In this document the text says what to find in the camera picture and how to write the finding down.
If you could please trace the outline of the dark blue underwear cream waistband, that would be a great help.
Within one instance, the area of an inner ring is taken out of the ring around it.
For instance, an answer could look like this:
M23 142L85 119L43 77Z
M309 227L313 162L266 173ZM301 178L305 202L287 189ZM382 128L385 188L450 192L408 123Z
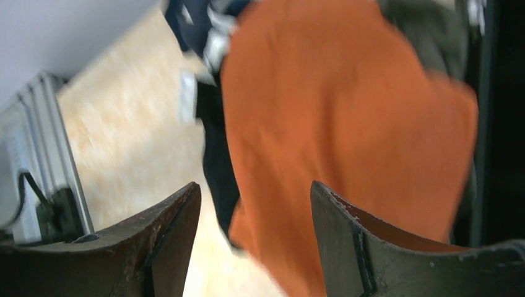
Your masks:
M165 19L182 52L196 54L210 73L220 72L237 18L251 1L170 0Z

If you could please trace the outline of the orange underwear cream waistband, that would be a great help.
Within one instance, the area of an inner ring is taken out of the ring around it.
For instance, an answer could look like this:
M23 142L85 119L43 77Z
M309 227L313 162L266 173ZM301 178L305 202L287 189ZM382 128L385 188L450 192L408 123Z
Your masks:
M471 168L475 93L426 70L377 2L256 2L222 68L229 235L289 296L325 295L313 181L444 242Z

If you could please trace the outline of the olive grey underwear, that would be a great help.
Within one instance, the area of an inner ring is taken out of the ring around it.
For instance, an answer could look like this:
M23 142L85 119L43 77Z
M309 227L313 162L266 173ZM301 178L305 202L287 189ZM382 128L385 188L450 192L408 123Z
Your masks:
M464 79L469 44L465 13L435 1L377 3L382 15L410 41L426 70Z

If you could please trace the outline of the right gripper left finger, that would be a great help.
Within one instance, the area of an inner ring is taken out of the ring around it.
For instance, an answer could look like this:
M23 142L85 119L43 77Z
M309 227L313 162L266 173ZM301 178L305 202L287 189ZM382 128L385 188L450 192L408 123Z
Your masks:
M70 243L1 247L2 296L182 296L201 209L192 182Z

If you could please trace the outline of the black display case glass lid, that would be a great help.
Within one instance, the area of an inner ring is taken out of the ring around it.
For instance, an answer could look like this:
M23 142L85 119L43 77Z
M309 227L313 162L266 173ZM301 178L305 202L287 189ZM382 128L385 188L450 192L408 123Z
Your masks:
M524 1L486 1L470 245L524 238Z

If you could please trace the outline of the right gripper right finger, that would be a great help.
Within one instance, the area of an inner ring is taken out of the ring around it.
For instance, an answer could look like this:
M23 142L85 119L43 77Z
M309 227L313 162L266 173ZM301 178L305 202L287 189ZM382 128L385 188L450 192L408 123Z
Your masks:
M524 241L453 246L397 228L321 182L311 209L328 296L523 296Z

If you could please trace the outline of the black underwear white trim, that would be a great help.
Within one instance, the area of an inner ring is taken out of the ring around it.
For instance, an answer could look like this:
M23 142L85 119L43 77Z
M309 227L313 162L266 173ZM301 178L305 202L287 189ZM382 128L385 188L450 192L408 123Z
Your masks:
M197 81L196 117L204 126L203 170L212 196L219 228L234 251L240 251L228 234L240 198L227 144L219 86Z

